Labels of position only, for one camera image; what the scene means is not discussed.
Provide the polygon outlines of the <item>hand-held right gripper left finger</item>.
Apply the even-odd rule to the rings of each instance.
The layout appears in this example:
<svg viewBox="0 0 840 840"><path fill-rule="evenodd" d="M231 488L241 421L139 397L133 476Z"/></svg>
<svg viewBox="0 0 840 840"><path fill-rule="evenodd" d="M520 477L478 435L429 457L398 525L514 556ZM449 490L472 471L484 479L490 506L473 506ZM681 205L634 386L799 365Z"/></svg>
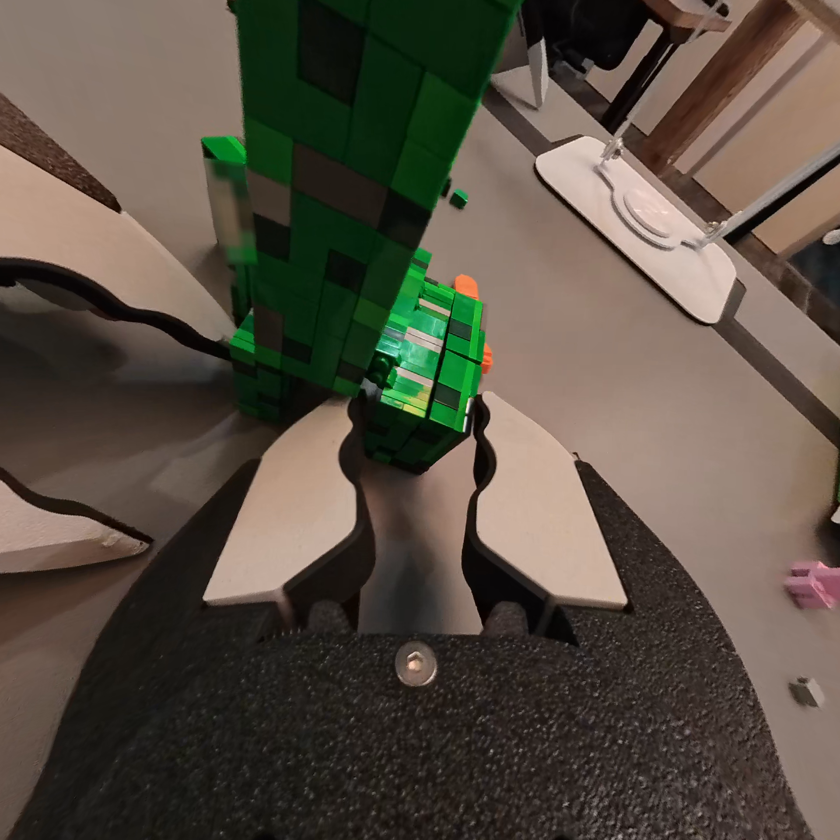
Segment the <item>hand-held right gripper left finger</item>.
<svg viewBox="0 0 840 840"><path fill-rule="evenodd" d="M206 585L207 606L269 603L292 629L332 602L358 630L375 567L363 414L361 400L332 396L269 446Z"/></svg>

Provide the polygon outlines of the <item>white rounded board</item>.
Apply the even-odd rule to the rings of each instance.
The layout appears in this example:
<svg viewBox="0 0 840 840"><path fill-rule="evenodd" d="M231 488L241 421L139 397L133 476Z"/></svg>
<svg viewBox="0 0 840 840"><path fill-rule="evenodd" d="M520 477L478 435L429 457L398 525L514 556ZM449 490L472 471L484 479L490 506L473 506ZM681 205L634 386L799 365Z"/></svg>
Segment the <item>white rounded board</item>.
<svg viewBox="0 0 840 840"><path fill-rule="evenodd" d="M685 314L707 326L719 323L737 278L730 257L716 244L701 251L685 246L667 251L636 236L614 212L610 189L594 172L606 145L592 136L574 136L538 155L535 173ZM612 164L618 169L612 178L619 186L659 193L676 210L676 220L688 235L701 234L700 228L623 156Z"/></svg>

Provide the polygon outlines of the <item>green lego creeper figure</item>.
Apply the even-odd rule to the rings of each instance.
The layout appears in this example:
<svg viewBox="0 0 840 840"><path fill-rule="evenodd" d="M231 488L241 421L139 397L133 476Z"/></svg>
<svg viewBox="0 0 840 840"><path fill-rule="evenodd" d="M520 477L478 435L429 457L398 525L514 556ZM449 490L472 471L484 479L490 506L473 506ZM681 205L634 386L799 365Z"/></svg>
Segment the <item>green lego creeper figure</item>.
<svg viewBox="0 0 840 840"><path fill-rule="evenodd" d="M238 406L356 396L521 2L242 1L243 137L202 138Z"/></svg>

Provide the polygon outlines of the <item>small pink lego piece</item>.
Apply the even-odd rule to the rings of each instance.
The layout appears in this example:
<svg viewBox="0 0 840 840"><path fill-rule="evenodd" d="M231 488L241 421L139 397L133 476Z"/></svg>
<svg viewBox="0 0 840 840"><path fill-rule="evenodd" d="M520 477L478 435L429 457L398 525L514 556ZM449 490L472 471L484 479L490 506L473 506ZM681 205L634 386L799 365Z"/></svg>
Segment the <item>small pink lego piece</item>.
<svg viewBox="0 0 840 840"><path fill-rule="evenodd" d="M839 604L839 568L822 562L796 563L784 578L784 589L802 610L830 610Z"/></svg>

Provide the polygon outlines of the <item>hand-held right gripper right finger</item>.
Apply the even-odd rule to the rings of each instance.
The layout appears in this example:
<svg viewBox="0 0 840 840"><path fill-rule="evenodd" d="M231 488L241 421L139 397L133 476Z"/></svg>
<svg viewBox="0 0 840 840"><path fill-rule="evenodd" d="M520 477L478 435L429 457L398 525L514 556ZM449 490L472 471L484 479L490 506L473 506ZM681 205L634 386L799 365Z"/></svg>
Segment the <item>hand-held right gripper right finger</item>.
<svg viewBox="0 0 840 840"><path fill-rule="evenodd" d="M576 457L494 392L477 396L473 433L463 575L482 624L502 603L528 634L572 634L566 607L629 613Z"/></svg>

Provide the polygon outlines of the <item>green lego leg block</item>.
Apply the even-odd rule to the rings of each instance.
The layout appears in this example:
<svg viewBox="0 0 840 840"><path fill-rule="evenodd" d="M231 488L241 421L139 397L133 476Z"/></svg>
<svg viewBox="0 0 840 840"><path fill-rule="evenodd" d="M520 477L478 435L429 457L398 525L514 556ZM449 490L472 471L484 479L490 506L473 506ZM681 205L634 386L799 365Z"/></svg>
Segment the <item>green lego leg block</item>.
<svg viewBox="0 0 840 840"><path fill-rule="evenodd" d="M415 251L363 380L365 455L415 475L468 435L486 338L483 301L430 278L431 257Z"/></svg>

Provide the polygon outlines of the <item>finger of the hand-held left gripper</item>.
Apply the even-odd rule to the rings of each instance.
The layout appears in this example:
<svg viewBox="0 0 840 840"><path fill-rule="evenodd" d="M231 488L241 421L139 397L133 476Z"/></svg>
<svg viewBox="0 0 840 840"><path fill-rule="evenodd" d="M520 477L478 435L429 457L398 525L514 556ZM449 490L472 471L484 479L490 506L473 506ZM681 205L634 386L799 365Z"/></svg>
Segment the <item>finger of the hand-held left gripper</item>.
<svg viewBox="0 0 840 840"><path fill-rule="evenodd" d="M116 213L2 148L2 284L60 289L112 319L141 323L230 360L232 319L130 215Z"/></svg>
<svg viewBox="0 0 840 840"><path fill-rule="evenodd" d="M1 470L1 574L132 558L152 537L76 500L41 495Z"/></svg>

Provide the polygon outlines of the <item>wooden table leg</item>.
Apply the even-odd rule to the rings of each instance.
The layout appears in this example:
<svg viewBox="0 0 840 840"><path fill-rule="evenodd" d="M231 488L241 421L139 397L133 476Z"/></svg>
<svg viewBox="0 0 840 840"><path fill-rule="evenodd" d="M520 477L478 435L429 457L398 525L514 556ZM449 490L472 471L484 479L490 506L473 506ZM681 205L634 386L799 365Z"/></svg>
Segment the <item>wooden table leg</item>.
<svg viewBox="0 0 840 840"><path fill-rule="evenodd" d="M790 2L757 2L656 124L636 157L662 175L803 24Z"/></svg>

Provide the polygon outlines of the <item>orange brick separator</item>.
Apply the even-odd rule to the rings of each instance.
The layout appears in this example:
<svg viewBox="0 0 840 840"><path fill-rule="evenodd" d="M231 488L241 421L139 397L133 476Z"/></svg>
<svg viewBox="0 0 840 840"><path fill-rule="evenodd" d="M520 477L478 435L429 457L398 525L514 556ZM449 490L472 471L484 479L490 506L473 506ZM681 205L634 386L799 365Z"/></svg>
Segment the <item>orange brick separator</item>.
<svg viewBox="0 0 840 840"><path fill-rule="evenodd" d="M478 285L476 283L476 280L473 277L468 276L468 275L464 275L464 274L458 275L455 278L454 288L457 292L466 295L468 298L472 298L474 300L479 300L479 302L480 302ZM488 374L492 369L492 365L493 365L492 350L491 350L491 347L490 347L487 339L485 339L482 362L481 362L482 373L484 375Z"/></svg>

